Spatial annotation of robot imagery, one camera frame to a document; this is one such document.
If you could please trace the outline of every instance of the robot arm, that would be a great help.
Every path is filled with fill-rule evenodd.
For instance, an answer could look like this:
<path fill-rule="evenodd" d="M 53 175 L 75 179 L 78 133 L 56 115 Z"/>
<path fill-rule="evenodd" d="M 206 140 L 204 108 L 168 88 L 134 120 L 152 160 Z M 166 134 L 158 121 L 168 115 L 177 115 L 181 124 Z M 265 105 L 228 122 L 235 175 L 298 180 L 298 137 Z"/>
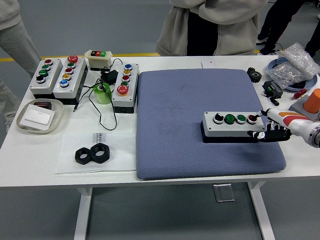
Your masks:
<path fill-rule="evenodd" d="M 248 135 L 259 142 L 280 142 L 287 141 L 290 136 L 296 135 L 303 137 L 304 141 L 319 148 L 320 143 L 320 122 L 313 122 L 306 116 L 294 111 L 269 108 L 261 110 L 254 116 L 259 118 L 267 116 L 266 131 L 248 131 Z"/>

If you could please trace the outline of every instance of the blue plate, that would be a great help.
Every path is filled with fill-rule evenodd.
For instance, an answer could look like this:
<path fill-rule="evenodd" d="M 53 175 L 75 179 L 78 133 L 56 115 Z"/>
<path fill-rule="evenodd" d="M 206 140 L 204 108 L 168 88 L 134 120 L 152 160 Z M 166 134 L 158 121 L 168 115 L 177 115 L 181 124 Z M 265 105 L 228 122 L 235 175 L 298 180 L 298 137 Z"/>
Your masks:
<path fill-rule="evenodd" d="M 287 61 L 287 59 L 285 57 L 280 57 L 279 59 L 272 60 L 268 64 L 267 69 L 268 70 L 273 69 L 274 67 L 278 66 L 278 63 L 279 64 L 283 64 L 286 61 Z M 313 88 L 317 84 L 317 81 L 318 81 L 317 80 L 317 75 L 314 75 L 312 79 L 310 79 L 308 81 L 302 81 L 300 84 L 303 85 L 303 83 L 305 83 L 305 85 L 302 86 L 302 87 L 291 85 L 291 86 L 286 87 L 285 89 L 288 90 L 288 91 L 292 91 L 292 92 L 299 92 L 301 89 L 307 89 L 308 90 L 308 89 Z"/>

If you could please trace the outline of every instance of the gray pants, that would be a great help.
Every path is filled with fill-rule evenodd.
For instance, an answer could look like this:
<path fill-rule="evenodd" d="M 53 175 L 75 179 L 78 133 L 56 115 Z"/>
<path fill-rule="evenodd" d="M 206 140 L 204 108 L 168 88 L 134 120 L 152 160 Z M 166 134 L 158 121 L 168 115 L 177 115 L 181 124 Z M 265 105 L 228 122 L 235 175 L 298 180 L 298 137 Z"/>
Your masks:
<path fill-rule="evenodd" d="M 22 21 L 17 25 L 0 30 L 0 47 L 28 72 L 30 78 L 33 77 L 41 56 Z M 20 100 L 0 79 L 0 113 L 7 121 L 12 121 L 19 105 Z"/>

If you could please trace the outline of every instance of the gray floor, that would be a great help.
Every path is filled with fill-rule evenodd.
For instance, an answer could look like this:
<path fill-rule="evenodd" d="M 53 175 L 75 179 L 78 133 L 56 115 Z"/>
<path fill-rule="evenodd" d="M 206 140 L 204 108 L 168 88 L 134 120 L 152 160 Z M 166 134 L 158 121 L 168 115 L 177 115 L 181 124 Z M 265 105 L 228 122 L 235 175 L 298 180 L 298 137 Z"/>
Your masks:
<path fill-rule="evenodd" d="M 20 0 L 20 5 L 42 56 L 83 55 L 89 49 L 154 53 L 170 10 L 167 0 Z M 261 24 L 271 5 L 261 11 Z M 320 9 L 304 5 L 279 39 L 282 47 L 305 46 L 318 14 Z M 0 58 L 7 57 L 0 49 Z M 319 53 L 315 61 L 320 63 Z M 22 99 L 30 82 L 24 70 L 1 62 L 0 75 Z M 5 137 L 1 116 L 0 144 Z M 216 203 L 212 186 L 204 184 L 96 189 L 88 239 L 261 239 L 248 191 L 243 184 L 234 188 L 235 203 Z M 320 239 L 320 180 L 267 182 L 261 192 L 277 240 Z M 75 189 L 1 189 L 0 239 L 73 239 L 79 202 Z"/>

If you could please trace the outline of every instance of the yellow floor line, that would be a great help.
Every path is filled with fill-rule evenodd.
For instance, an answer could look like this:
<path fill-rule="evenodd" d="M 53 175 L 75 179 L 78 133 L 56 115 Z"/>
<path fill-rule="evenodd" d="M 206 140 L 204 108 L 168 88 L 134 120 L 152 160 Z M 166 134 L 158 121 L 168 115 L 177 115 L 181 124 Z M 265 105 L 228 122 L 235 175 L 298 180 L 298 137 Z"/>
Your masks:
<path fill-rule="evenodd" d="M 113 54 L 115 58 L 121 57 L 155 57 L 160 56 L 158 53 L 126 53 L 126 54 Z M 58 58 L 67 58 L 69 56 L 42 56 L 42 59 L 58 59 Z M 0 62 L 14 62 L 10 57 L 0 58 Z"/>

